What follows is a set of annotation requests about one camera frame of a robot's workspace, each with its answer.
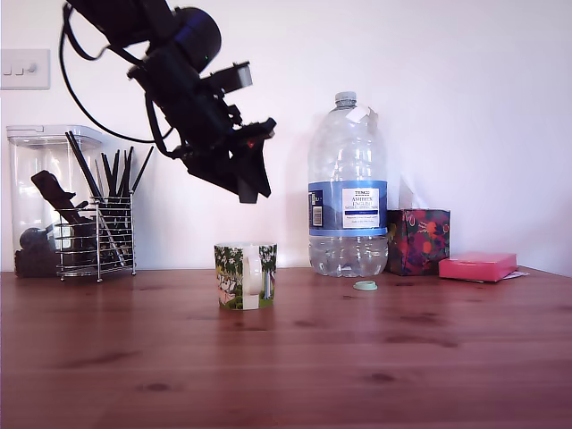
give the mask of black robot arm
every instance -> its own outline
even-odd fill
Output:
[[[221,33],[207,13],[193,7],[171,11],[165,0],[68,0],[63,33],[84,58],[69,22],[73,9],[133,64],[128,76],[146,91],[153,140],[163,155],[182,160],[189,174],[238,194],[242,203],[256,203],[258,194],[270,196],[263,147],[276,122],[244,125],[238,107],[224,102],[225,94],[252,84],[248,62],[200,77],[221,48]],[[143,59],[124,51],[144,41],[149,48]],[[154,105],[181,136],[172,151],[163,142]]]

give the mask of blue label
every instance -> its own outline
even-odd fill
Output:
[[[308,186],[310,235],[378,236],[387,233],[386,181],[320,181]]]

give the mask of red box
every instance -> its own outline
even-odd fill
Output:
[[[516,271],[517,255],[512,253],[467,253],[439,263],[439,276],[448,279],[498,282]]]

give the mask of plastic water bottle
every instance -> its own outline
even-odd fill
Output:
[[[319,274],[366,277],[387,263],[386,153],[377,114],[341,92],[308,151],[310,264]]]

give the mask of tissue box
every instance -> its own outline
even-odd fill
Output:
[[[437,275],[449,257],[450,212],[388,210],[389,255],[385,271],[397,275]]]

